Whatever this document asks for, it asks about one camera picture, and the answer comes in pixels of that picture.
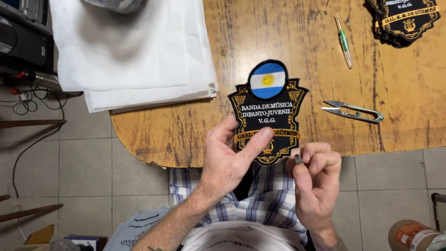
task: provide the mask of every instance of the white shirt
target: white shirt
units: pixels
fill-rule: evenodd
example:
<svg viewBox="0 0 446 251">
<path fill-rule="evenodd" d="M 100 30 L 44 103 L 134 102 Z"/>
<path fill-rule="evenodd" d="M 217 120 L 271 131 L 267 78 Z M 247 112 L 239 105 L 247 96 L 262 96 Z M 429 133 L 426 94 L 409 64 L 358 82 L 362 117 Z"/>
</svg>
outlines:
<svg viewBox="0 0 446 251">
<path fill-rule="evenodd" d="M 292 230 L 244 221 L 194 228 L 182 245 L 182 251 L 305 251 Z"/>
</svg>

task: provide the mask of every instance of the sun emblem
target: sun emblem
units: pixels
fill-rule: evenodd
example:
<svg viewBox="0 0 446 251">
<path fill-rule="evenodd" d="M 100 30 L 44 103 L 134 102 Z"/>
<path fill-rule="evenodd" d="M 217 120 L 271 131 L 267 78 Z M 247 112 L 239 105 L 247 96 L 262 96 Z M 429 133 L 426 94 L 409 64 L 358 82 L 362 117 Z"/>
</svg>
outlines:
<svg viewBox="0 0 446 251">
<path fill-rule="evenodd" d="M 263 76 L 260 83 L 262 84 L 262 86 L 265 86 L 265 87 L 272 86 L 274 83 L 274 75 L 271 73 L 266 74 L 265 76 Z"/>
</svg>

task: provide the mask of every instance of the lyre emblem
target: lyre emblem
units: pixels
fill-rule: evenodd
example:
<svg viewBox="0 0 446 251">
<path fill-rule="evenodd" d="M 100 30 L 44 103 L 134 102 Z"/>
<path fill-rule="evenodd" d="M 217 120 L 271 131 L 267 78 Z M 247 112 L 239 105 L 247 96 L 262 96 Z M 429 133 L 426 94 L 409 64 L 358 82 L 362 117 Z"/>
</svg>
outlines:
<svg viewBox="0 0 446 251">
<path fill-rule="evenodd" d="M 273 146 L 273 142 L 274 140 L 271 140 L 268 145 L 265 147 L 265 149 L 263 149 L 263 153 L 264 154 L 271 154 L 271 151 L 273 150 L 274 146 Z"/>
<path fill-rule="evenodd" d="M 415 23 L 413 22 L 415 19 L 408 19 L 406 21 L 403 21 L 404 23 L 404 29 L 411 32 L 415 30 Z"/>
</svg>

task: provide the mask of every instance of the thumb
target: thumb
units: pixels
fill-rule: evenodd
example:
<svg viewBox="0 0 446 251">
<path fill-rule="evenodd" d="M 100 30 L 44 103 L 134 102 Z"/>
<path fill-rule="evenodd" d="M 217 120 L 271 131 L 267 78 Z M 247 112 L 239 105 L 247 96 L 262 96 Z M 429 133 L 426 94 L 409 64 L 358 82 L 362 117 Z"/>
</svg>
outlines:
<svg viewBox="0 0 446 251">
<path fill-rule="evenodd" d="M 249 166 L 273 138 L 274 131 L 270 127 L 260 129 L 252 138 L 249 139 L 246 146 L 235 155 L 237 163 Z"/>
<path fill-rule="evenodd" d="M 293 176 L 299 196 L 311 196 L 313 194 L 313 181 L 308 168 L 303 164 L 295 165 L 293 168 Z"/>
</svg>

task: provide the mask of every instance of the wooden table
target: wooden table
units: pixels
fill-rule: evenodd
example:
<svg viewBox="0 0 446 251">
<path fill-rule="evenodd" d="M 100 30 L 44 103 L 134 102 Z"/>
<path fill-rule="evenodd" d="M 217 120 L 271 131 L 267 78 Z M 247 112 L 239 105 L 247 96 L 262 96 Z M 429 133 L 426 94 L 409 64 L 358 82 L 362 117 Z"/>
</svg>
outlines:
<svg viewBox="0 0 446 251">
<path fill-rule="evenodd" d="M 446 0 L 437 0 L 446 6 Z M 164 167 L 201 167 L 208 130 L 232 111 L 227 98 L 265 59 L 281 60 L 310 93 L 297 119 L 301 140 L 324 141 L 341 155 L 446 145 L 446 17 L 411 46 L 373 38 L 364 1 L 204 0 L 220 93 L 199 100 L 111 115 L 139 159 Z M 333 16 L 339 14 L 353 57 L 349 70 Z M 381 111 L 378 125 L 323 111 L 340 100 Z"/>
</svg>

